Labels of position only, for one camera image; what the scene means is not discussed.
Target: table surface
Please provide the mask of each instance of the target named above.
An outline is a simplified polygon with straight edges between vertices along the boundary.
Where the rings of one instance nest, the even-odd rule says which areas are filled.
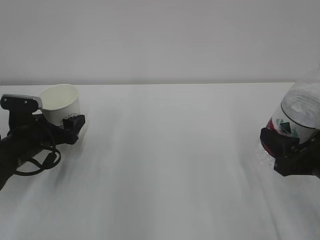
[[[57,167],[9,179],[1,240],[318,240],[320,180],[282,177],[257,156],[291,85],[77,86],[80,139],[58,147]]]

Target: clear plastic bottle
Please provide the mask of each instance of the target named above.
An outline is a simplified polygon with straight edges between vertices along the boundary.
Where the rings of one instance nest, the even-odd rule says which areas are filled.
[[[300,138],[300,144],[320,129],[320,68],[297,80],[266,127],[281,135]],[[261,143],[256,149],[262,164],[274,164],[274,158],[267,156]]]

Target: paper cup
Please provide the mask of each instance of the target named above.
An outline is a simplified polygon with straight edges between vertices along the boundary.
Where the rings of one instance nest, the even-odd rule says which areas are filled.
[[[45,119],[60,128],[63,119],[80,115],[79,93],[70,84],[51,86],[39,95],[42,100],[42,113]]]

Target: gray background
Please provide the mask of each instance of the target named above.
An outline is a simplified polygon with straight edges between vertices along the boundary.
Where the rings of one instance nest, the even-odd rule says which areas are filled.
[[[1,0],[0,84],[292,81],[318,0]]]

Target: cup rim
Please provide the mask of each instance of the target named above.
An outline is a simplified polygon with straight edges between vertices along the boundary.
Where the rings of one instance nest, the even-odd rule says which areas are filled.
[[[42,107],[41,110],[45,110],[45,111],[57,111],[57,110],[64,109],[65,107],[73,104],[73,103],[77,100],[77,98],[79,97],[79,91],[78,91],[78,89],[77,89],[75,86],[73,86],[73,85],[71,85],[71,84],[66,84],[66,83],[64,83],[64,84],[52,85],[52,86],[50,86],[50,87],[47,87],[46,89],[44,89],[44,90],[42,90],[42,91],[40,92],[39,97],[41,98],[41,94],[43,94],[45,91],[47,91],[47,90],[49,90],[49,89],[52,89],[52,88],[55,88],[55,87],[57,87],[57,86],[69,86],[69,87],[72,87],[72,88],[75,90],[75,92],[76,92],[75,97],[72,99],[71,103],[66,104],[66,105],[64,105],[63,107],[52,108],[52,109]]]

